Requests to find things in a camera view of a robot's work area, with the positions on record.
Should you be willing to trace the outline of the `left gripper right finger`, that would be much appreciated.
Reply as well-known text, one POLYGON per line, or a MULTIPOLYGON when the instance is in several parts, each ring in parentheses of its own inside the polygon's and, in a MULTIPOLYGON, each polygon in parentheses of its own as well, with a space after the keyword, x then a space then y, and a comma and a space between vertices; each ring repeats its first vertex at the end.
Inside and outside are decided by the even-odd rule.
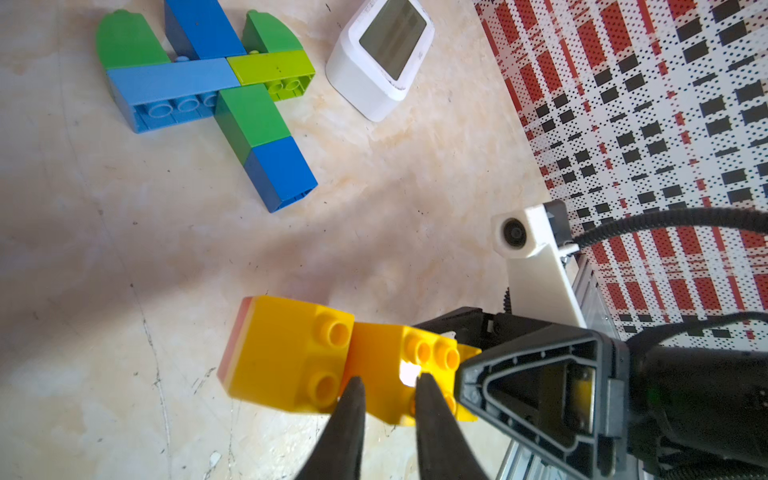
POLYGON ((429 373, 422 373, 417 380, 415 422, 421 479, 488 478, 429 373))

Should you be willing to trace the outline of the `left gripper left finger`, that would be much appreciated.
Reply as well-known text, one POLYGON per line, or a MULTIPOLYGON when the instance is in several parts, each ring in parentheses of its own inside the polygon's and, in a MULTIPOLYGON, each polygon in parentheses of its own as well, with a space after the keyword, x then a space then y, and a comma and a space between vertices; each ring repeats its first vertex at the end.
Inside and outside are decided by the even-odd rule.
POLYGON ((360 377, 353 377, 295 479, 359 479, 365 418, 365 387, 360 377))

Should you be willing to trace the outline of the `yellow tall lego brick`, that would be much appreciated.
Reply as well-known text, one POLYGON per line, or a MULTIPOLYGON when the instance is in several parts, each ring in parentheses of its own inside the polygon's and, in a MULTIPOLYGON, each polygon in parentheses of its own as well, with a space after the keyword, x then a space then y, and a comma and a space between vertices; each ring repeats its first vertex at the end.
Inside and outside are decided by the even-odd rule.
POLYGON ((332 412, 355 317, 298 300, 251 297, 226 393, 286 412, 332 412))

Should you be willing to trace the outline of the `yellow square lego brick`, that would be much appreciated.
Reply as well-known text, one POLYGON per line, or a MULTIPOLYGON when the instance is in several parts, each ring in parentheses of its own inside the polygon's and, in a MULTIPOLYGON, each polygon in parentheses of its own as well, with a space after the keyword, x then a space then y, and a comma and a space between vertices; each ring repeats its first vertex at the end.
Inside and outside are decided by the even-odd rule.
POLYGON ((475 422, 478 417, 455 399, 454 386, 460 364, 480 353, 479 348, 425 330, 357 322, 341 387, 354 377, 361 378, 367 413, 390 425, 413 426, 415 387, 418 378, 428 373, 454 418, 475 422))

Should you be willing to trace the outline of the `red square lego brick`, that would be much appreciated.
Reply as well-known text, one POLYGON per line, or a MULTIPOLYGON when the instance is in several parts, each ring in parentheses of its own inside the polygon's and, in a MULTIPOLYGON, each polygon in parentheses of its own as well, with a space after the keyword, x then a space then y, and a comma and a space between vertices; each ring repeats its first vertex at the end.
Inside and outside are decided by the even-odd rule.
POLYGON ((234 322, 226 348, 217 370, 217 378, 225 389, 228 389, 227 378, 231 368, 232 358, 235 356, 236 351, 238 350, 238 342, 242 335, 243 329, 247 328, 247 324, 251 315, 250 310, 252 302, 253 297, 245 297, 242 299, 236 320, 234 322))

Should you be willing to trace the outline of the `green square lego brick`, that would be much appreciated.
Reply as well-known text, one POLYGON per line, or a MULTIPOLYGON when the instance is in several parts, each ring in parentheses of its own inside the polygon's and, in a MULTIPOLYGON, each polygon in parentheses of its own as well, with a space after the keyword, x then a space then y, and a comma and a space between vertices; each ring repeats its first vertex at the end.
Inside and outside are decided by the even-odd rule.
POLYGON ((220 90, 214 116, 241 165, 253 148, 290 136, 264 85, 220 90))

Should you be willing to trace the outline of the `lime green long lego brick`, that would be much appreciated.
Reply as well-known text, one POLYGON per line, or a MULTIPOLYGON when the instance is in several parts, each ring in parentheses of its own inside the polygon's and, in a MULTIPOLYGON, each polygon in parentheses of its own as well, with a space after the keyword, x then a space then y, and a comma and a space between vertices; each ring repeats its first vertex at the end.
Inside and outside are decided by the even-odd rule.
POLYGON ((252 52, 227 61, 242 86, 262 85, 275 102, 303 96, 316 74, 304 50, 252 52))

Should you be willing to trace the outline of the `light blue long lego brick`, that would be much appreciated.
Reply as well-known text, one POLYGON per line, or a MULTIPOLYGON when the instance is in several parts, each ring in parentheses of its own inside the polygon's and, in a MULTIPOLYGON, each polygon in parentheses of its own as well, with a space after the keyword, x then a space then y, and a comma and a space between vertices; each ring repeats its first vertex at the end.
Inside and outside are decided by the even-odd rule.
POLYGON ((137 134, 214 115, 222 90, 240 85, 224 58, 110 69, 116 105, 137 134))

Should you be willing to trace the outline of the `green curved lego brick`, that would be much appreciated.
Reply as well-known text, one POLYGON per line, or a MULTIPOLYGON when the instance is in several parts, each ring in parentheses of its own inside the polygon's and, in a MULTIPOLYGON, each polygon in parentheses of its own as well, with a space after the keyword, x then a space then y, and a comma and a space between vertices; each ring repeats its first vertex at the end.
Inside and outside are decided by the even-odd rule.
POLYGON ((171 62, 142 14, 117 10, 99 22, 96 50, 105 70, 171 62))
POLYGON ((302 50, 293 31, 270 13, 249 10, 242 33, 242 43, 248 53, 276 53, 302 50))

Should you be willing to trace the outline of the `blue square lego brick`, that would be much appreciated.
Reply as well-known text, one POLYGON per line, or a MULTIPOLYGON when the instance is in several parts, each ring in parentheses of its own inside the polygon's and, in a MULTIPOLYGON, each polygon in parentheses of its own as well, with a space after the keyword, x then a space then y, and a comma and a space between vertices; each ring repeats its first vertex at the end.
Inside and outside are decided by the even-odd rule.
POLYGON ((216 0, 165 0, 165 33, 178 56, 206 60, 247 52, 216 0))

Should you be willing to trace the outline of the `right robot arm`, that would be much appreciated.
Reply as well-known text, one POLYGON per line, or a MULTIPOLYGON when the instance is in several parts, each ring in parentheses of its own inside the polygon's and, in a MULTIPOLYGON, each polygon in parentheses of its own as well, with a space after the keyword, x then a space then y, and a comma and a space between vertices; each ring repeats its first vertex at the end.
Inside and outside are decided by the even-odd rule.
POLYGON ((498 215, 504 309, 462 307, 423 323, 479 356, 458 369, 455 399, 511 439, 507 468, 571 479, 763 479, 767 475, 767 356, 680 348, 676 336, 718 331, 763 312, 738 311, 647 327, 627 340, 591 329, 566 272, 585 248, 669 227, 763 234, 759 210, 719 207, 642 213, 573 235, 564 202, 498 215))

